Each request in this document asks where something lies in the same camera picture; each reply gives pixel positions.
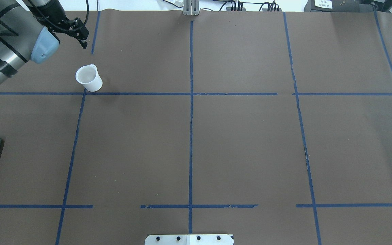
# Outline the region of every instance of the white mug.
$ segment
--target white mug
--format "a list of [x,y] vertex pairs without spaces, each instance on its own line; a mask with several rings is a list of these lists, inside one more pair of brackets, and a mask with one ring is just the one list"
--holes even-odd
[[75,79],[90,92],[96,92],[102,87],[102,79],[96,65],[84,65],[75,74]]

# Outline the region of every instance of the white metal bracket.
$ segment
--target white metal bracket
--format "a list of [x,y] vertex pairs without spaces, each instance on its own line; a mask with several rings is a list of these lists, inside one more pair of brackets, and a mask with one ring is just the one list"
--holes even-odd
[[199,0],[184,0],[184,15],[199,15]]
[[185,234],[150,235],[145,245],[234,245],[234,235],[228,234]]

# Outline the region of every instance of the label with printed text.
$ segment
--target label with printed text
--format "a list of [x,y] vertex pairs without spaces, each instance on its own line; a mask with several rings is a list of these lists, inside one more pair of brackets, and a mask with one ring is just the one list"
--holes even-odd
[[331,0],[314,0],[315,6],[325,9],[332,8],[332,1]]

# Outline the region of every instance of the gray metal bracket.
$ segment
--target gray metal bracket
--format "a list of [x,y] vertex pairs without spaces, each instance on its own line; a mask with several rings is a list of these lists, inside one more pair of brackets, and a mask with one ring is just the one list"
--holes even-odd
[[199,0],[184,0],[184,15],[199,15]]

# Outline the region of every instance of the white floor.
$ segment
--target white floor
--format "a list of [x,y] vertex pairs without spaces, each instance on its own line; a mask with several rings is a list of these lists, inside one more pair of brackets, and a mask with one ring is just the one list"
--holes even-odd
[[[182,0],[170,0],[170,2],[175,3],[178,6],[182,6]],[[251,4],[252,3],[263,3],[264,0],[244,0],[244,7],[246,11],[258,11],[261,4]],[[277,0],[276,3],[279,4],[283,11],[289,12],[303,12],[304,6],[307,0]],[[85,10],[86,4],[85,0],[60,0],[61,5],[67,11],[71,10]],[[89,0],[90,9],[96,9],[96,0]],[[199,0],[200,8],[210,8],[214,11],[218,11],[222,6],[222,2],[215,2],[212,0]],[[162,11],[162,10],[174,10],[175,6],[163,2],[162,0],[99,0],[99,10],[104,9],[116,9],[116,10],[128,10],[128,11]]]

